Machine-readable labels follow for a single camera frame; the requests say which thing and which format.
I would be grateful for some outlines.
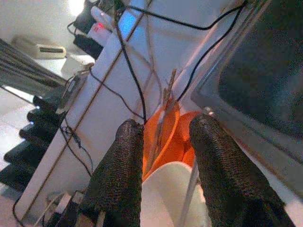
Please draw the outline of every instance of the black cable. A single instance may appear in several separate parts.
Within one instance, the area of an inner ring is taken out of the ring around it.
[[[202,57],[198,60],[197,64],[195,65],[193,71],[190,74],[188,83],[186,84],[186,87],[184,88],[184,90],[182,91],[182,93],[180,94],[179,98],[177,99],[178,101],[180,101],[180,99],[183,97],[183,95],[187,92],[189,85],[191,84],[191,81],[193,80],[194,74],[196,72],[196,69],[198,68],[199,64],[201,63],[201,61],[203,60],[203,58],[221,41],[223,40],[229,33],[230,31],[233,29],[234,25],[237,22],[237,19],[242,11],[242,9],[244,8],[244,6],[246,5],[247,1],[244,1],[244,3],[241,5],[241,7],[239,8],[236,17],[234,18],[231,26],[228,28],[228,30],[213,44],[211,45],[207,51],[202,55]]]
[[[124,105],[126,106],[126,108],[134,115],[136,115],[137,117],[140,117],[142,120],[144,120],[144,118],[142,116],[140,116],[139,114],[137,114],[136,112],[134,112],[129,105],[126,103],[126,101],[124,100],[124,98],[122,97],[122,95],[120,95],[118,92],[115,92],[114,90],[112,90],[110,87],[108,87],[103,81],[101,81],[100,79],[98,79],[97,77],[94,76],[94,74],[91,71],[91,68],[89,68],[90,74],[91,76],[98,81],[100,84],[102,84],[107,90],[109,90],[110,92],[112,92],[113,94],[115,94],[116,96],[118,96],[119,98],[121,98],[122,102],[124,103]]]
[[[3,89],[3,90],[5,90],[5,91],[7,91],[7,92],[9,92],[9,93],[11,93],[12,95],[14,95],[14,96],[16,96],[16,97],[22,99],[23,101],[26,101],[27,103],[29,103],[29,104],[31,104],[31,105],[34,105],[33,103],[31,103],[30,101],[26,100],[25,98],[23,98],[23,97],[21,97],[21,96],[15,94],[14,92],[11,92],[10,90],[6,89],[4,86],[0,86],[0,88]]]
[[[69,33],[71,33],[73,36],[75,36],[76,34],[76,30],[75,30],[75,33],[73,33],[71,30],[70,30],[70,26],[72,26],[73,24],[75,23],[75,21],[73,21],[73,22],[71,22],[71,23],[69,23],[68,24],[68,26],[66,27],[67,28],[67,30],[69,31]]]
[[[89,157],[89,161],[90,161],[90,166],[91,166],[91,172],[93,173],[93,161],[92,158],[90,156],[90,153],[81,145],[81,139],[79,138],[79,136],[73,131],[73,129],[71,128],[71,126],[69,126],[67,119],[64,118],[65,123],[66,123],[66,127],[62,127],[62,130],[69,136],[73,137],[75,142],[78,144],[78,147],[82,150],[84,150],[84,152],[86,153],[86,155]]]
[[[64,131],[62,129],[62,127],[60,127],[60,131],[61,131],[61,134],[63,135],[64,137],[64,140],[66,142],[66,145],[67,147],[70,149],[71,153],[75,156],[75,158],[84,166],[84,168],[86,169],[88,175],[91,177],[91,172],[89,171],[88,167],[86,166],[86,164],[75,154],[75,152],[72,150],[72,148],[70,147],[69,143],[68,143],[68,140],[67,138],[65,137],[65,134],[64,134]]]
[[[22,221],[19,220],[19,218],[18,218],[17,215],[16,215],[16,211],[15,211],[15,209],[16,209],[16,204],[19,202],[20,198],[21,198],[21,197],[19,197],[19,198],[16,200],[16,202],[14,203],[13,208],[12,208],[12,213],[13,213],[13,216],[14,216],[15,220],[19,223],[19,225],[21,225],[22,227],[26,227],[26,226],[22,223]]]
[[[137,89],[138,89],[138,92],[139,92],[139,95],[140,95],[140,99],[141,99],[141,102],[142,102],[142,109],[143,109],[143,120],[144,120],[144,124],[146,124],[147,120],[146,120],[146,106],[145,106],[145,99],[144,99],[144,96],[143,96],[143,92],[141,90],[141,87],[140,87],[140,84],[138,82],[138,79],[134,73],[134,70],[133,70],[133,67],[132,67],[132,64],[129,60],[129,57],[128,57],[128,54],[126,52],[126,48],[125,48],[125,43],[123,41],[123,38],[122,38],[122,35],[121,35],[121,31],[119,29],[119,26],[118,26],[118,21],[117,21],[117,9],[116,9],[116,5],[115,5],[115,1],[114,1],[114,20],[115,20],[115,25],[116,25],[116,29],[117,29],[117,34],[118,34],[118,38],[119,38],[119,41],[120,41],[120,44],[121,44],[121,47],[122,47],[122,51],[123,51],[123,54],[124,54],[124,57],[126,59],[126,62],[127,62],[127,65],[128,65],[128,68],[131,72],[131,75],[134,79],[134,82],[137,86]]]
[[[165,16],[162,16],[162,15],[159,15],[159,14],[156,14],[156,13],[152,13],[150,11],[147,11],[147,10],[144,10],[144,9],[141,9],[141,8],[138,8],[136,6],[126,6],[127,9],[134,9],[134,10],[137,10],[139,12],[142,12],[144,14],[148,14],[148,15],[151,15],[153,17],[157,17],[157,18],[160,18],[162,20],[166,20],[166,21],[169,21],[169,22],[173,22],[175,24],[179,24],[179,25],[183,25],[183,26],[187,26],[187,27],[191,27],[191,28],[194,28],[194,29],[197,29],[197,30],[209,30],[211,29],[217,22],[219,22],[221,19],[223,19],[225,16],[229,15],[230,13],[238,10],[238,9],[241,9],[243,5],[240,5],[238,7],[235,7],[229,11],[227,11],[226,13],[222,14],[221,16],[219,16],[211,25],[209,26],[206,26],[206,27],[200,27],[200,26],[197,26],[197,25],[193,25],[193,24],[189,24],[189,23],[185,23],[185,22],[182,22],[182,21],[178,21],[178,20],[174,20],[172,18],[169,18],[169,17],[165,17]]]

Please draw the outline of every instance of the white floor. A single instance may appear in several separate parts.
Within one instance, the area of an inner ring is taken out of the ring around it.
[[[29,124],[27,113],[35,107],[31,104],[0,90],[0,170],[8,163],[3,160],[4,155],[22,142],[19,130]],[[12,207],[21,193],[0,183],[0,227],[18,227],[12,215]],[[23,221],[26,226],[33,225],[33,220]]]

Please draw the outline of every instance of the orange plastic object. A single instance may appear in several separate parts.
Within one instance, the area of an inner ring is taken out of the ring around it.
[[[144,128],[144,151],[143,151],[143,172],[145,173],[149,152],[154,143],[154,136],[157,129],[158,120],[163,108],[152,116]],[[199,112],[190,112],[180,117],[179,105],[175,104],[164,119],[161,152],[155,159],[150,171],[143,175],[145,181],[160,166],[173,161],[183,161],[189,166],[193,166],[194,150],[189,141],[189,124]]]

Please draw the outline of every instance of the light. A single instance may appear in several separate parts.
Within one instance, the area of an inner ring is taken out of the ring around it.
[[[79,15],[84,9],[85,0],[69,0],[70,11],[73,16]]]

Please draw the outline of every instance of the white wall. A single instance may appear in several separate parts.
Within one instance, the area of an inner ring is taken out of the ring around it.
[[[78,48],[66,26],[75,20],[69,1],[76,0],[0,0],[0,38],[10,43],[15,35],[47,38],[70,51]]]

